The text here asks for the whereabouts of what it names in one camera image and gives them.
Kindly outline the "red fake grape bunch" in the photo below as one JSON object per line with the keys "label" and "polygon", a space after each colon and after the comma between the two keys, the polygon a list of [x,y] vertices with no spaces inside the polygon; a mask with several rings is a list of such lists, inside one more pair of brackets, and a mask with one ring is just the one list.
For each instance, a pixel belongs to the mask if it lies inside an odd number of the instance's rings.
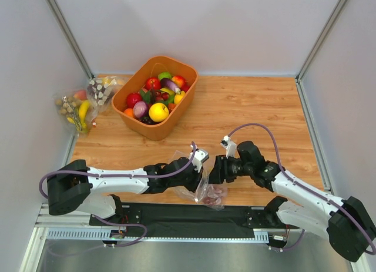
{"label": "red fake grape bunch", "polygon": [[209,184],[202,203],[214,209],[221,209],[227,197],[227,188],[217,184]]}

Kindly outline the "clear polka dot zip bag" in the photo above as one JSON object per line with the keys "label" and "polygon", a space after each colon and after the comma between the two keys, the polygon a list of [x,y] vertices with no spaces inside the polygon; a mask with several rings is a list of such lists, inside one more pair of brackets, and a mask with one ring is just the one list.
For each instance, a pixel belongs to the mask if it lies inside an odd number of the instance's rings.
{"label": "clear polka dot zip bag", "polygon": [[[195,202],[196,204],[204,205],[202,203],[202,200],[204,198],[207,187],[209,185],[209,174],[210,174],[213,166],[214,166],[214,159],[209,157],[209,159],[206,162],[204,162],[204,164],[203,164],[203,168],[204,168],[203,179],[202,179],[201,183],[199,184],[199,187],[197,188],[197,190],[194,193],[186,190],[186,188],[183,187],[183,186],[178,186],[178,187],[173,188],[174,194],[179,196],[181,199],[190,200],[191,202]],[[222,210],[222,209],[224,209],[224,202],[223,202],[223,207],[221,209],[214,209],[214,210]]]}

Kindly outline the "purple fake fruit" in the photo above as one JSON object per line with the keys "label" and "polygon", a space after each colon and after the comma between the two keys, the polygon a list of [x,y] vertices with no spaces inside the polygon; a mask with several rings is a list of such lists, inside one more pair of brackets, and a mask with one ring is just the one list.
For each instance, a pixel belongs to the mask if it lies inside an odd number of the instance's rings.
{"label": "purple fake fruit", "polygon": [[142,117],[146,116],[148,114],[148,111],[149,105],[143,100],[135,103],[133,107],[133,115],[137,119],[141,119]]}

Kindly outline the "purple fake eggplant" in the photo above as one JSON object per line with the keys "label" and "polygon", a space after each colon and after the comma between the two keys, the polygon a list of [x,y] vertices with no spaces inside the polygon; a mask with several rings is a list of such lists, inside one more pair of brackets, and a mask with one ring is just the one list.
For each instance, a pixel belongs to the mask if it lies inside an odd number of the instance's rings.
{"label": "purple fake eggplant", "polygon": [[169,78],[162,78],[160,84],[162,87],[170,89],[175,94],[181,94],[181,89]]}

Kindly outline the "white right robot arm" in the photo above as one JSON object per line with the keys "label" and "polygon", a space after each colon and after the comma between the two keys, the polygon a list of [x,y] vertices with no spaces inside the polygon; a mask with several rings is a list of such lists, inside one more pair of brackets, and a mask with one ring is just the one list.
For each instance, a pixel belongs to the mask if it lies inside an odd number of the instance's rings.
{"label": "white right robot arm", "polygon": [[248,176],[258,187],[277,194],[269,208],[277,220],[328,240],[344,259],[355,263],[375,239],[375,224],[363,203],[351,196],[343,199],[298,179],[277,163],[266,160],[251,141],[221,141],[226,154],[216,156],[211,184],[231,183]]}

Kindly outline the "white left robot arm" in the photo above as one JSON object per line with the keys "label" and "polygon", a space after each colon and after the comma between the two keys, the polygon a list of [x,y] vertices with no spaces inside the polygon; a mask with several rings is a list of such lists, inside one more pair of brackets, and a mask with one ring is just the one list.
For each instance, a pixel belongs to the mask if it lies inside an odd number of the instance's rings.
{"label": "white left robot arm", "polygon": [[49,214],[81,211],[106,219],[120,213],[115,193],[158,194],[178,186],[195,192],[208,158],[198,151],[170,163],[135,170],[103,170],[75,160],[46,178]]}

